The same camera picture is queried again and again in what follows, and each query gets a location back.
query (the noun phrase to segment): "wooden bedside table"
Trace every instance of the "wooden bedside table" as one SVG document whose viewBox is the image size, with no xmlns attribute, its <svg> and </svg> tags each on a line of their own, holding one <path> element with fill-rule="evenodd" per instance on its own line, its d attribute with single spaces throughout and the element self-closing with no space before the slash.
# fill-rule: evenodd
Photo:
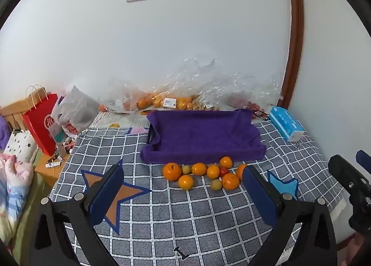
<svg viewBox="0 0 371 266">
<path fill-rule="evenodd" d="M 50 159 L 50 156 L 47 156 L 43 154 L 39 161 L 38 164 L 35 167 L 35 172 L 39 173 L 45 182 L 53 187 L 55 182 L 58 180 L 58 177 L 64 167 L 64 164 L 66 163 L 67 159 L 69 158 L 69 154 L 64 157 L 64 160 L 60 166 L 56 166 L 55 168 L 46 168 L 45 165 L 47 164 L 48 160 Z"/>
</svg>

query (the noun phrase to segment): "checkered tablecloth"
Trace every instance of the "checkered tablecloth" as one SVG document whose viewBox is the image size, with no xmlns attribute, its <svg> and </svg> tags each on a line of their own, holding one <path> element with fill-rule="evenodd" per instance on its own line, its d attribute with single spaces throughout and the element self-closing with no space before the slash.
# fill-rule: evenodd
<svg viewBox="0 0 371 266">
<path fill-rule="evenodd" d="M 271 122 L 255 126 L 267 145 L 266 156 L 245 163 L 256 167 L 266 179 L 267 170 L 284 181 L 297 178 L 300 200 L 323 197 L 333 210 L 344 190 L 329 175 L 310 136 L 305 134 L 300 142 L 287 143 Z M 121 204 L 119 235 L 105 221 L 95 226 L 119 265 L 247 265 L 271 227 L 263 222 L 245 188 L 241 185 L 234 191 L 212 191 L 206 176 L 194 176 L 194 187 L 181 190 L 176 182 L 162 177 L 163 165 L 148 165 L 140 160 L 147 135 L 128 133 L 129 129 L 104 128 L 88 129 L 79 135 L 51 192 L 52 200 L 67 200 L 85 190 L 80 170 L 105 173 L 122 159 L 125 182 L 152 192 Z M 79 261 L 89 265 L 72 227 L 66 228 Z M 299 229 L 297 224 L 286 250 L 294 245 Z M 174 252 L 177 246 L 190 256 L 181 260 Z"/>
</svg>

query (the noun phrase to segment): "white wall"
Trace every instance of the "white wall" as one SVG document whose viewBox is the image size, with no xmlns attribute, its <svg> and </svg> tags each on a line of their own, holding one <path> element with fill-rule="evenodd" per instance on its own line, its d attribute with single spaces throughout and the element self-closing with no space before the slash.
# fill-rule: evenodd
<svg viewBox="0 0 371 266">
<path fill-rule="evenodd" d="M 290 0 L 21 0 L 0 31 L 0 105 L 110 75 L 157 85 L 188 57 L 282 79 Z"/>
<path fill-rule="evenodd" d="M 289 109 L 327 159 L 340 154 L 357 166 L 357 151 L 371 154 L 371 38 L 346 0 L 304 0 L 304 6 L 303 54 Z M 353 233 L 351 214 L 348 203 L 334 223 L 337 241 Z"/>
</svg>

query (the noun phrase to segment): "purple cloth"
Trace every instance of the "purple cloth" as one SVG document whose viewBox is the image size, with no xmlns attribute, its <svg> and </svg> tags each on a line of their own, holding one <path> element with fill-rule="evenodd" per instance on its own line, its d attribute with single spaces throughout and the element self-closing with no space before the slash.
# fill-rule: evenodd
<svg viewBox="0 0 371 266">
<path fill-rule="evenodd" d="M 251 124 L 250 110 L 155 111 L 147 118 L 154 134 L 141 151 L 146 163 L 217 163 L 223 156 L 233 161 L 264 158 L 266 146 Z"/>
<path fill-rule="evenodd" d="M 5 119 L 0 115 L 0 150 L 5 149 L 10 138 L 10 130 Z"/>
</svg>

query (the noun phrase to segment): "metal screw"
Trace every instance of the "metal screw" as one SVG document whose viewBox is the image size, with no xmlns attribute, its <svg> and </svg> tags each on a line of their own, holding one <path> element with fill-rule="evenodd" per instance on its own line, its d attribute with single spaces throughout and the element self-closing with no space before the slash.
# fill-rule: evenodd
<svg viewBox="0 0 371 266">
<path fill-rule="evenodd" d="M 45 197 L 45 198 L 42 198 L 41 199 L 41 204 L 42 205 L 45 205 L 45 204 L 47 204 L 49 202 L 49 198 L 48 197 Z"/>
<path fill-rule="evenodd" d="M 83 193 L 77 193 L 75 196 L 74 196 L 74 199 L 76 201 L 80 201 L 84 198 L 84 194 Z"/>
<path fill-rule="evenodd" d="M 325 205 L 326 204 L 326 201 L 324 200 L 324 198 L 318 198 L 317 199 L 317 202 L 321 205 Z"/>
<path fill-rule="evenodd" d="M 282 195 L 282 197 L 283 197 L 285 200 L 287 200 L 287 201 L 290 201 L 290 200 L 292 199 L 292 196 L 291 196 L 289 193 L 284 193 L 284 194 Z"/>
</svg>

